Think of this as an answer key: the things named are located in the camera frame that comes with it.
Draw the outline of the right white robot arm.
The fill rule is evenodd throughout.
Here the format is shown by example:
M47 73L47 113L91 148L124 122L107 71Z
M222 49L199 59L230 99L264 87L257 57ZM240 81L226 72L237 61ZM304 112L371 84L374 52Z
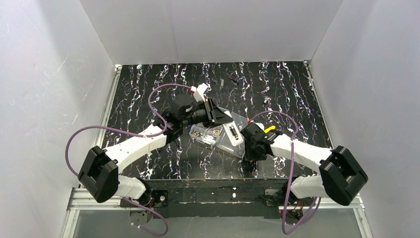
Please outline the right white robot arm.
M368 175L346 147L313 146L291 139L278 130L265 132L253 122L242 129L241 134L245 142L245 159L262 161L271 155L316 172L315 176L294 177L285 183L282 196L288 196L289 203L309 197L328 197L348 206L368 182Z

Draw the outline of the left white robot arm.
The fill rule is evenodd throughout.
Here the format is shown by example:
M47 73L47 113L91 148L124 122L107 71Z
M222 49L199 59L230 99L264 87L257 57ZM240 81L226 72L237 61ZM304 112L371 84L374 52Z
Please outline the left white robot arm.
M233 123L231 114L212 98L198 102L187 94L175 98L162 112L162 118L149 125L138 136L105 149L91 148L82 164L78 180L98 203L113 196L139 200L150 191L140 178L121 175L123 170L141 157L175 141L189 125L217 127Z

